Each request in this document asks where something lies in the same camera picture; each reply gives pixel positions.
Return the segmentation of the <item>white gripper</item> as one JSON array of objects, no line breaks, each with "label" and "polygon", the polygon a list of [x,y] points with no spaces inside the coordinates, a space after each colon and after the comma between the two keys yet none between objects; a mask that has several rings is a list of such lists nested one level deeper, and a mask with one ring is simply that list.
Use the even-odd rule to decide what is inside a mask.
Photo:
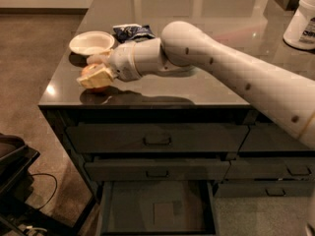
[{"label": "white gripper", "polygon": [[77,82],[85,89],[100,89],[110,86],[116,77],[123,82],[141,79],[134,62],[134,41],[117,46],[112,52],[106,51],[87,58],[85,67]]}]

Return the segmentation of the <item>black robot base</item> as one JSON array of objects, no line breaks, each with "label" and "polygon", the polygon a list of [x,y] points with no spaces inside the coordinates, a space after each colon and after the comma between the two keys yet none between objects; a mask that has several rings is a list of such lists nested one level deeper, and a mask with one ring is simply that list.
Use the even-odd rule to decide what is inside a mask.
[{"label": "black robot base", "polygon": [[1,224],[11,229],[17,236],[28,236],[9,217],[8,214],[26,214],[26,222],[35,229],[43,228],[47,236],[75,236],[75,230],[39,210],[17,200],[11,194],[15,186],[27,175],[31,165],[40,153],[29,147],[23,139],[12,135],[0,135],[0,198]]}]

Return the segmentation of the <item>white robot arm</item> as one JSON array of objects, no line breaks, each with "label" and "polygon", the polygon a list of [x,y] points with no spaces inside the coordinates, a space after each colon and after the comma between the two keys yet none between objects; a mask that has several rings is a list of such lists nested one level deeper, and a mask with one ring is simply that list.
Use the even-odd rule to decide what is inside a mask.
[{"label": "white robot arm", "polygon": [[309,148],[315,148],[315,82],[242,53],[195,26],[172,22],[161,36],[127,41],[88,59],[77,79],[86,89],[131,82],[146,75],[171,77],[197,67],[269,117]]}]

